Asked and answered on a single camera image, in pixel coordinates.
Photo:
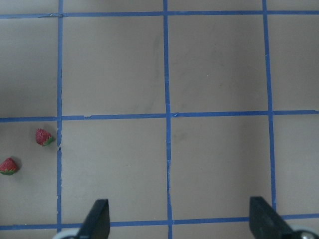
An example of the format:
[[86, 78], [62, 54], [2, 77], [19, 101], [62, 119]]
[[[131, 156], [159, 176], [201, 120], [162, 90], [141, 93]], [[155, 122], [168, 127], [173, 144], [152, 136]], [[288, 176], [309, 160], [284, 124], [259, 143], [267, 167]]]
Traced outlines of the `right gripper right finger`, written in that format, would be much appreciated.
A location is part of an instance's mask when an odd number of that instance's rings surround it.
[[294, 231], [263, 197], [251, 197], [249, 228], [255, 239], [298, 239]]

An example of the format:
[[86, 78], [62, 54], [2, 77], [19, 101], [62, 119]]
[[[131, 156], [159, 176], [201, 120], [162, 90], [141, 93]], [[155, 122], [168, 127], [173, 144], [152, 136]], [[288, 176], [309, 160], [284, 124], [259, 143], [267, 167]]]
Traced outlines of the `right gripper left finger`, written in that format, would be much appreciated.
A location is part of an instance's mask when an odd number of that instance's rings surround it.
[[110, 234], [108, 199], [96, 200], [79, 232], [78, 239], [107, 239]]

